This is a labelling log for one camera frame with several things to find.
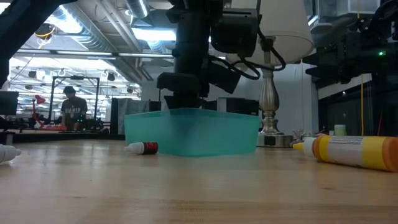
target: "table surface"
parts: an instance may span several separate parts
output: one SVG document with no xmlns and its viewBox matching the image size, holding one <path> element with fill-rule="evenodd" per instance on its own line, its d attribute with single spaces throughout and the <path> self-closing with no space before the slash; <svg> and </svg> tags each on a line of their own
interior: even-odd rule
<svg viewBox="0 0 398 224">
<path fill-rule="evenodd" d="M 132 156 L 122 141 L 18 144 L 0 223 L 398 223 L 398 174 L 288 149 Z"/>
</svg>

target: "white lampshade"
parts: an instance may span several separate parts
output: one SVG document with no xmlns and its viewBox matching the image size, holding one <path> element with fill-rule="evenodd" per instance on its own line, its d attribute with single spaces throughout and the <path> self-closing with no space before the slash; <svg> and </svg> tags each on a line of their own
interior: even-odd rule
<svg viewBox="0 0 398 224">
<path fill-rule="evenodd" d="M 234 0 L 233 8 L 255 8 L 256 0 Z M 313 41 L 308 26 L 303 0 L 262 0 L 260 29 L 266 37 L 275 37 L 274 48 L 286 63 L 296 62 L 310 54 Z M 271 64 L 280 62 L 271 54 Z M 236 55 L 227 56 L 229 61 L 238 60 Z M 253 56 L 246 60 L 264 65 L 264 52 L 257 43 Z"/>
</svg>

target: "tube cap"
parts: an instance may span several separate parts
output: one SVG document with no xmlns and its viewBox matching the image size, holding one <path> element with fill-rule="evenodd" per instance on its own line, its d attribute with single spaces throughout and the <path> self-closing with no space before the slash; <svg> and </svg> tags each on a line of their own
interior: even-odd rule
<svg viewBox="0 0 398 224">
<path fill-rule="evenodd" d="M 124 150 L 131 152 L 135 155 L 141 155 L 142 153 L 144 153 L 144 143 L 142 142 L 132 143 L 127 147 L 125 147 Z"/>
<path fill-rule="evenodd" d="M 304 154 L 308 157 L 315 158 L 313 151 L 312 151 L 312 145 L 313 142 L 315 142 L 316 138 L 305 138 L 304 142 L 296 143 L 293 145 L 293 148 L 299 151 L 303 151 Z"/>
<path fill-rule="evenodd" d="M 304 154 L 311 158 L 315 158 L 315 155 L 313 154 L 312 150 L 312 146 L 315 140 L 317 139 L 313 137 L 308 137 L 304 139 Z"/>
</svg>

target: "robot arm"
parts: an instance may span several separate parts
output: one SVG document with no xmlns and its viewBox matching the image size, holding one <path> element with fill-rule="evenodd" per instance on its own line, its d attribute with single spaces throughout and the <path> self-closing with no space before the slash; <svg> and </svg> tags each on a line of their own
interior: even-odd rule
<svg viewBox="0 0 398 224">
<path fill-rule="evenodd" d="M 256 9 L 224 9 L 223 0 L 169 1 L 174 7 L 167 12 L 167 17 L 171 23 L 177 23 L 176 48 L 172 52 L 175 65 L 173 73 L 159 76 L 157 87 L 173 91 L 173 96 L 165 97 L 170 109 L 198 108 L 203 104 L 202 98 L 208 96 L 210 84 L 233 93 L 241 76 L 252 80 L 260 78 L 255 67 L 271 70 L 244 59 L 253 55 L 258 34 L 263 50 L 276 52 L 272 41 L 267 41 L 259 30 L 261 15 Z M 208 55 L 209 37 L 216 50 L 237 54 L 241 60 L 229 64 Z M 257 76 L 240 71 L 235 67 L 237 63 L 244 63 Z"/>
</svg>

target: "lamp stand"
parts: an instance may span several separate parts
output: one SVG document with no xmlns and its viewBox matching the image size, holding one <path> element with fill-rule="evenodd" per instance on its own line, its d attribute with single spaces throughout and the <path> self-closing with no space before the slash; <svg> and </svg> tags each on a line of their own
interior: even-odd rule
<svg viewBox="0 0 398 224">
<path fill-rule="evenodd" d="M 264 53 L 264 59 L 271 64 L 271 53 Z M 264 112 L 263 129 L 257 137 L 259 147 L 290 147 L 293 136 L 284 135 L 278 130 L 275 112 L 279 109 L 279 95 L 274 83 L 274 73 L 263 70 L 263 84 L 260 95 L 260 109 Z"/>
</svg>

